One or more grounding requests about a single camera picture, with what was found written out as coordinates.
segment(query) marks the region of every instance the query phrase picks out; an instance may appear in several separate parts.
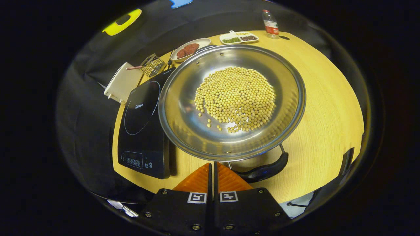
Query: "stainless steel wok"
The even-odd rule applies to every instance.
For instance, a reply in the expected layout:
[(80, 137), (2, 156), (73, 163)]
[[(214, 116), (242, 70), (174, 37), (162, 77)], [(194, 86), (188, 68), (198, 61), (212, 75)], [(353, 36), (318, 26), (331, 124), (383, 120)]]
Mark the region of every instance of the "stainless steel wok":
[[(220, 124), (223, 131), (218, 131), (219, 123), (207, 112), (197, 115), (196, 89), (210, 73), (229, 66), (257, 70), (274, 87), (276, 108), (262, 128), (229, 134), (227, 123)], [(258, 156), (281, 144), (302, 118), (305, 101), (302, 78), (280, 55), (251, 45), (212, 45), (199, 50), (169, 76), (158, 111), (163, 130), (178, 148), (198, 158), (231, 162)], [(207, 119), (212, 119), (211, 128)]]

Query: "induction cooktop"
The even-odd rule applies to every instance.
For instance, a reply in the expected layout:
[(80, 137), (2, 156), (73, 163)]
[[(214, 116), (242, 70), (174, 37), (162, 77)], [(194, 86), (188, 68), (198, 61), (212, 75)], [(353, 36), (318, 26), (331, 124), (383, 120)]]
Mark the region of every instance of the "induction cooktop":
[(159, 121), (158, 102), (172, 67), (130, 92), (121, 119), (118, 163), (159, 179), (169, 177), (169, 139)]

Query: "wire rack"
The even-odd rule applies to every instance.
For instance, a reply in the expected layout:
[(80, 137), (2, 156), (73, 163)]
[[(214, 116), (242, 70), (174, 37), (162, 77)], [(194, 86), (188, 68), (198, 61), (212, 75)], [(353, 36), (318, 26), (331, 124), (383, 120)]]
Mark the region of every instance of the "wire rack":
[(141, 63), (141, 66), (143, 67), (140, 70), (149, 78), (152, 78), (163, 70), (166, 63), (153, 53)]

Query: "wooden table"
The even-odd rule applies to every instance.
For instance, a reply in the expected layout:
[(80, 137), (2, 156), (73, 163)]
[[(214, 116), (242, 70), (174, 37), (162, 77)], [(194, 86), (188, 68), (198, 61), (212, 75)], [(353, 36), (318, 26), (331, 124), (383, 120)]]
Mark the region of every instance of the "wooden table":
[[(299, 71), (306, 87), (307, 101), (302, 120), (283, 142), (289, 162), (276, 176), (251, 184), (265, 187), (278, 202), (285, 202), (310, 193), (337, 177), (343, 154), (354, 147), (359, 155), (364, 132), (362, 111), (356, 95), (340, 70), (322, 53), (301, 39), (280, 32), (286, 39), (270, 39), (265, 31), (250, 31), (259, 37), (251, 45), (267, 48), (287, 59)], [(222, 45), (219, 36), (210, 37), (212, 44)], [(170, 52), (162, 56), (168, 61)], [(141, 83), (147, 81), (144, 76)], [(136, 185), (156, 193), (161, 188), (172, 189), (190, 173), (208, 161), (175, 150), (176, 175), (157, 179), (120, 165), (118, 131), (125, 105), (120, 106), (113, 135), (114, 170)], [(235, 170), (247, 171), (278, 159), (279, 147), (255, 158), (232, 163)]]

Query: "blue object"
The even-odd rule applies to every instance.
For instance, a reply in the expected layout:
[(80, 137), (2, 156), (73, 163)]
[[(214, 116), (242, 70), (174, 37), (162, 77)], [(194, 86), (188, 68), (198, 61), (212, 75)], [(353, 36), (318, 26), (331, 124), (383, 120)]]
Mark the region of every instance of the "blue object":
[(179, 8), (183, 5), (187, 5), (188, 3), (192, 3), (192, 0), (170, 0), (173, 2), (171, 8)]

